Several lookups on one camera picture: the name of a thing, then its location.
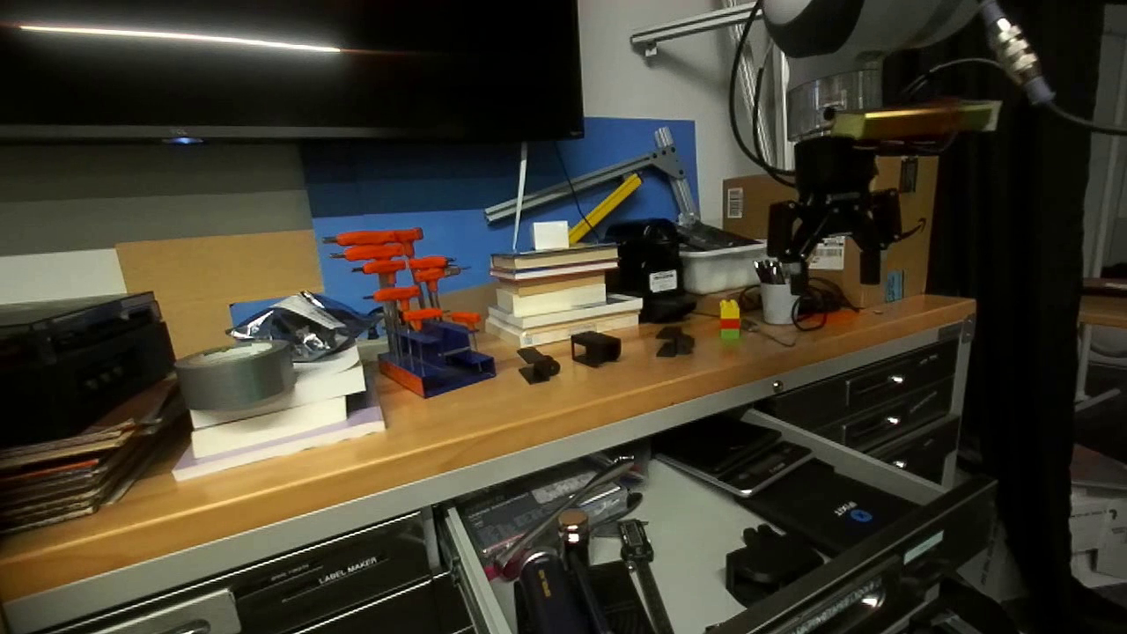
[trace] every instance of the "wooden workbench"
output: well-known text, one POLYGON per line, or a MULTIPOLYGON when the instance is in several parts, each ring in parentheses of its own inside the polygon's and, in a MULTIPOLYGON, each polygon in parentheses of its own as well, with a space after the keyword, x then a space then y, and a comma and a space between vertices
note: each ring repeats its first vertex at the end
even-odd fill
POLYGON ((515 348, 481 340, 480 348, 497 359, 497 378, 440 396, 416 397, 379 383, 389 432, 335 449, 276 457, 250 469, 176 483, 168 469, 140 478, 128 502, 96 518, 12 536, 0 544, 0 595, 12 605, 42 601, 62 584, 96 584, 97 574, 176 561, 176 552, 208 552, 215 544, 234 547, 238 536, 295 538, 303 527, 330 527, 330 516, 370 505, 370 516, 390 516, 405 502, 440 505, 487 477, 519 477, 506 457, 527 457, 572 436, 590 444, 660 432, 688 424, 693 410, 724 410, 736 397, 768 396, 776 382, 813 378, 810 369, 843 369, 848 359, 871 359, 872 348, 894 354, 897 342, 965 325, 972 300, 917 297, 891 308, 837 313, 824 330, 794 336, 776 327, 772 340, 745 330, 722 342, 716 320, 693 320, 693 356, 660 359, 656 327, 622 340, 622 359, 609 367, 579 367, 566 344, 543 348, 561 359, 545 383, 526 383, 515 348), (651 411, 675 411, 647 429, 651 411))
POLYGON ((1085 297, 1080 325, 1092 327, 1127 327, 1127 297, 1085 297))

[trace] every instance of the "tape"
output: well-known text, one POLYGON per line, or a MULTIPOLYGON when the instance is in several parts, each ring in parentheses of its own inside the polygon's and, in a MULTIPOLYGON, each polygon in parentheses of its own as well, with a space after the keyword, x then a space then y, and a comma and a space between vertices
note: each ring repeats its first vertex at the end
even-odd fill
POLYGON ((250 342, 176 364, 185 410, 257 410, 291 391, 291 344, 250 342))

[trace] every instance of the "yellow object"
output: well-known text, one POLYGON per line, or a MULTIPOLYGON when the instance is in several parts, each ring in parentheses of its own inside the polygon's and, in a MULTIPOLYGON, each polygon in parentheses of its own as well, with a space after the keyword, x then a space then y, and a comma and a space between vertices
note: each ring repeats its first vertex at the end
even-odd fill
POLYGON ((720 300, 720 320, 736 320, 738 325, 738 300, 736 297, 724 297, 720 300))
POLYGON ((572 227, 572 247, 579 247, 606 215, 612 215, 640 186, 639 174, 627 174, 580 222, 572 227))

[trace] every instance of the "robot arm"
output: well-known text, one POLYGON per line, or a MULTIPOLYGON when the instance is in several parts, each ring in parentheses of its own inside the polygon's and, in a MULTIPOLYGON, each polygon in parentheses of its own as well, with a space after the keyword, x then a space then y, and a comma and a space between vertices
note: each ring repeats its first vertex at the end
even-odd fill
POLYGON ((810 249, 824 237, 848 234, 864 249, 864 281, 879 281, 879 249, 900 241, 900 222, 894 190, 871 190, 878 153, 917 153, 924 147, 917 135, 932 142, 963 132, 963 119, 900 108, 879 132, 884 136, 833 135, 833 128, 843 114, 879 114, 884 55, 954 34, 979 14, 979 0, 764 0, 762 8, 768 34, 790 60, 790 136, 798 186, 794 203, 772 207, 768 255, 802 286, 810 249))
POLYGON ((824 135, 833 114, 879 108, 879 60, 952 38, 979 0, 764 0, 790 60, 790 136, 824 135))

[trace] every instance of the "stack of books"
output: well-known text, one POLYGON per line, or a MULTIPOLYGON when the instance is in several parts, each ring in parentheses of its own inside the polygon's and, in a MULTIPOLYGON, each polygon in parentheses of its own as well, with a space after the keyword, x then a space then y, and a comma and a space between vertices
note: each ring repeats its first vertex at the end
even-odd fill
POLYGON ((184 397, 167 378, 72 436, 0 449, 0 536, 111 506, 184 444, 184 397))
POLYGON ((492 255, 497 300, 487 327, 519 348, 639 327, 640 297, 606 294, 606 273, 617 264, 617 243, 492 255))
POLYGON ((189 428, 189 444, 172 465, 176 478, 379 432, 385 410, 370 397, 366 367, 352 344, 329 364, 299 364, 284 397, 243 411, 189 410, 189 428))

